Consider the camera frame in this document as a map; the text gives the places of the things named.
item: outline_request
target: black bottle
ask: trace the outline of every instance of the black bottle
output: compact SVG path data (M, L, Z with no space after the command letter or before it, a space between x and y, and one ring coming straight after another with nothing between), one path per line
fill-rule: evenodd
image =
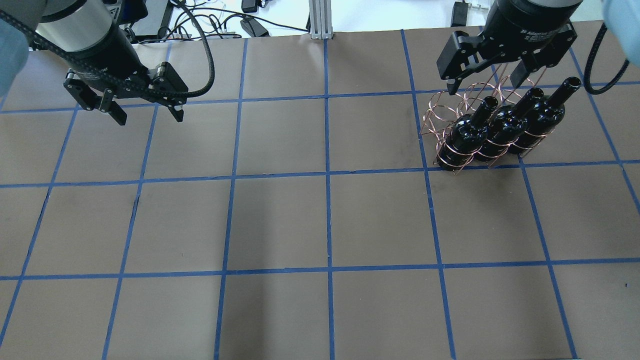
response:
M544 139L564 118L564 102L571 97L582 85L580 79L570 77L563 81L562 85L544 100L534 105L533 109L525 115L529 127L518 141L509 146L511 154L522 154L532 149Z
M436 161L447 171L459 170L467 164L473 154L480 149L489 128L487 120L498 107L498 100L493 96L485 97L477 111L462 115L452 126L438 151Z
M514 142L527 129L524 115L545 96L540 88L531 88L515 105L501 107L489 123L487 141L474 158L479 161L493 161L504 154L510 143Z

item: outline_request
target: bottle neck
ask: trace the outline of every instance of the bottle neck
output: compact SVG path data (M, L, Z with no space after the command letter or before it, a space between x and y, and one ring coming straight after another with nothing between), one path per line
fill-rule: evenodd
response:
M471 125L474 127L486 124L493 111L498 107L498 100L493 96L485 97L480 106L471 117Z
M511 114L514 117L523 117L531 108L536 104L536 102L542 100L545 96L545 93L540 88L531 88L527 91L526 94L518 101L513 109L511 109Z
M580 79L575 77L564 80L562 85L549 97L547 103L553 108L560 108L571 95L578 91L581 84Z

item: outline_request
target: metal post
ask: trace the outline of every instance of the metal post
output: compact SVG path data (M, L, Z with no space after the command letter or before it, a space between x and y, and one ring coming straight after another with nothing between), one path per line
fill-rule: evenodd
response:
M333 38L331 25L331 0L309 0L311 38Z

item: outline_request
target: grid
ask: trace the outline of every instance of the grid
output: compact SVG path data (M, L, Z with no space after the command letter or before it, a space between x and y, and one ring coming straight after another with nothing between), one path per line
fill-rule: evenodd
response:
M0 188L46 188L47 196L42 205L42 210L40 212L40 216L38 217L35 230L33 232L33 237L31 239L31 243L29 244L29 250L27 256L24 260L24 264L22 266L22 272L17 276L2 276L0 277L0 281L17 281L17 285L15 287L15 291L13 292L13 297L11 300L11 304L9 306L8 313L4 320L4 324L2 327L2 331L0 332L0 345L4 340L4 336L7 332L7 328L10 325L10 320L12 317L12 312L14 305L16 303L17 297L20 292L20 288L24 281L32 281L32 280L55 280L55 279L117 279L117 286L115 291L115 296L113 299L113 307L111 309L111 316L109 318L109 325L107 330L106 340L104 342L104 350L102 353L102 358L106 359L108 350L109 350L109 342L111 338L111 332L113 330L113 324L115 321L115 316L118 309L118 299L120 296L120 289L122 287L123 279L130 278L151 278L151 277L196 277L196 276L209 276L209 275L218 275L221 279L220 285L220 295L219 295L219 303L218 303L218 320L216 324L216 337L214 339L214 358L220 358L220 341L221 341L221 328L222 321L224 316L225 309L225 287L228 276L236 276L236 275L250 275L250 274L288 274L288 273L326 273L327 276L327 288L328 288L328 333L329 333L329 354L330 359L335 359L335 335L334 335L334 318L333 318L333 273L334 272L354 272L354 271L382 271L382 270L420 270L420 269L433 269L438 271L438 277L440 281L440 289L442 293L442 302L447 337L449 340L449 350L451 353L451 357L456 359L456 349L454 342L454 332L451 325L451 316L449 309L449 301L447 299L447 286L445 281L445 269L454 269L454 268L499 268L499 267L514 267L514 266L546 266L548 268L550 280L552 282L554 288L554 294L556 296L557 306L561 315L562 323L564 326L564 331L566 334L567 342L569 344L570 352L573 358L578 358L577 349L573 342L572 332L569 327L569 323L567 317L565 315L563 300L561 297L561 292L556 280L556 275L554 272L554 266L557 265L579 265L579 264L605 264L605 263L640 263L640 258L596 258L596 259L561 259L561 260L552 260L549 255L549 251L547 248L547 243L545 240L545 234L543 231L543 225L540 221L540 216L538 214L538 209L536 207L536 201L531 190L531 184L529 183L529 177L527 175L527 169L530 168L540 168L540 167L581 167L581 166L592 166L592 165L618 165L622 171L623 178L625 180L626 185L628 186L629 195L631 196L634 204L636 205L636 209L640 213L640 202L636 195L636 191L632 186L632 183L627 175L627 171L625 170L625 164L638 164L640 163L640 159L637 160L622 160L613 144L613 140L607 130L607 127L602 120L600 112L598 110L598 106L594 101L591 95L588 95L589 101L593 107L593 111L599 121L600 126L602 127L602 131L607 139L609 146L611 147L611 151L614 154L615 160L613 161L580 161L573 163L524 163L522 159L518 159L517 164L505 164L499 165L496 168L515 168L519 169L522 173L522 177L524 179L524 183L526 186L527 194L529 197L529 201L531 203L532 212L534 215L536 227L538 230L538 235L540 237L540 243L544 252L544 261L508 261L508 262L485 262L485 263L444 263L442 260L442 255L440 253L440 244L438 239L438 229L436 222L436 214L435 207L433 203L432 197L432 189L431 182L429 180L429 175L433 172L441 171L440 168L429 166L426 158L426 153L424 150L424 143L422 137L419 136L420 133L420 111L417 100L418 94L429 94L441 91L441 89L431 89L431 90L417 90L415 88L412 63L410 59L409 49L407 46L405 32L401 30L401 38L403 42L404 49L404 57L406 59L406 67L409 75L409 80L411 84L410 91L397 91L397 92L370 92L370 93L359 93L359 94L330 94L329 92L329 60L328 60L328 47L327 40L324 40L323 43L323 52L324 52L324 93L319 95L309 95L309 96L288 96L288 97L261 97L261 98L243 98L243 90L244 90L244 76L245 76L245 68L246 68L246 55L247 55L247 47L248 41L244 40L244 48L243 48L243 60L242 60L242 70L241 70L241 80L240 80L240 90L237 99L232 100L211 100L211 101L191 101L191 104L212 104L212 103L224 103L231 102L237 103L237 120L236 120L236 133L235 133L235 146L234 146L234 156L233 156L233 168L230 176L216 176L216 177L174 177L174 178L153 178L148 179L145 178L145 169L147 165L147 159L149 155L149 150L154 134L154 127L156 124L156 117L158 114L158 105L154 104L132 104L132 105L123 105L123 108L136 108L136 107L154 107L153 117L151 121L151 126L148 132L148 140L147 146L145 148L145 154L143 158L142 167L140 170L140 176L138 179L131 179L126 181L98 181L98 182L57 182L56 176L58 175L58 170L60 169L60 165L65 153L65 149L68 144L68 139L71 134L72 128L74 126L74 122L76 120L76 116L79 111L79 107L76 106L74 108L59 108L59 109L48 109L48 110L13 110L13 111L3 111L2 106L6 100L3 99L2 103L0 103L0 113L11 114L11 113L30 113L30 112L52 112L52 111L73 111L71 121L68 125L68 129L66 132L66 136L63 142L63 145L60 149L60 154L58 156L58 160L56 162L55 170L51 177L51 181L49 183L26 183L26 184L0 184ZM169 55L171 53L171 47L169 47L166 59L169 59ZM578 64L577 58L571 50L571 57L576 66L577 71L580 75L582 75L582 71L580 69L580 65ZM625 85L638 85L640 81L623 81L619 83L618 86ZM542 88L555 88L558 85L543 85ZM356 171L348 171L348 170L331 170L330 166L330 137L329 137L329 121L330 121L330 102L329 99L337 98L337 97L374 97L374 96L382 96L382 95L411 95L413 101L413 111L415 115L415 129L416 135L418 135L418 143L420 148L420 156L421 156L421 167L411 167L411 168L382 168L382 169L370 169L370 170L356 170ZM292 172L292 173L281 173L281 174L252 174L252 175L238 175L237 172L237 159L238 159L238 150L239 150L239 139L240 139L240 123L241 123L241 114L242 107L244 102L257 102L257 101L283 101L283 100L298 100L298 99L323 99L324 100L324 131L325 131L325 171L324 172ZM478 169L487 169L486 166L468 166L465 167L465 171L473 171ZM331 179L332 176L346 176L351 174L385 174L385 173L397 173L397 172L422 172L424 174L424 184L426 187L427 198L429 202L429 217L431 219L431 227L434 237L435 252L436 252L436 263L428 263L428 264L398 264L398 265L371 265L371 266L333 266L332 262L332 202L331 202ZM231 233L231 224L232 224L232 213L234 207L234 192L236 188L236 180L237 179L260 179L260 178L270 178L270 177L309 177L316 176L321 177L324 176L326 179L326 216L327 216L327 224L326 224L326 247L328 252L327 264L322 267L304 267L304 268L267 268L267 269L247 269L247 270L230 270L228 269L228 253L229 253L229 245L230 245L230 233ZM177 181L216 181L216 180L228 180L230 181L230 193L229 193L229 201L228 201L228 211L227 211L227 228L225 233L225 244L224 244L224 253L223 253L223 266L221 270L213 270L213 271L193 271L193 272L148 272L148 273L127 273L125 271L125 265L127 262L127 255L129 251L129 245L131 242L131 236L134 228L134 223L136 219L136 212L138 210L138 201L140 199L140 195L143 189L144 184L147 183L168 183L168 182L177 182ZM38 232L40 230L40 225L42 223L43 216L47 209L47 203L49 201L49 196L51 191L55 187L66 187L66 186L114 186L114 185L123 185L123 184L136 184L136 200L133 204L133 208L131 211L131 219L129 222L128 232L126 243L122 255L122 263L120 265L120 271L115 274L68 274L68 275L27 275L26 270L29 265L29 260L35 243L38 238Z

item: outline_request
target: power adapter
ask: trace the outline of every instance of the power adapter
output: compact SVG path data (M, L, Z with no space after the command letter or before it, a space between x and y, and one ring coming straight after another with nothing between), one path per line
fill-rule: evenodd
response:
M269 32L264 26L260 25L260 23L254 19L253 17L246 17L240 20L240 26L245 30L251 37L259 38L259 37L268 37Z
M469 4L456 1L453 3L453 12L451 13L451 27L467 26L467 13L469 12Z
M242 11L244 13L258 12L258 5L260 5L260 0L242 0Z

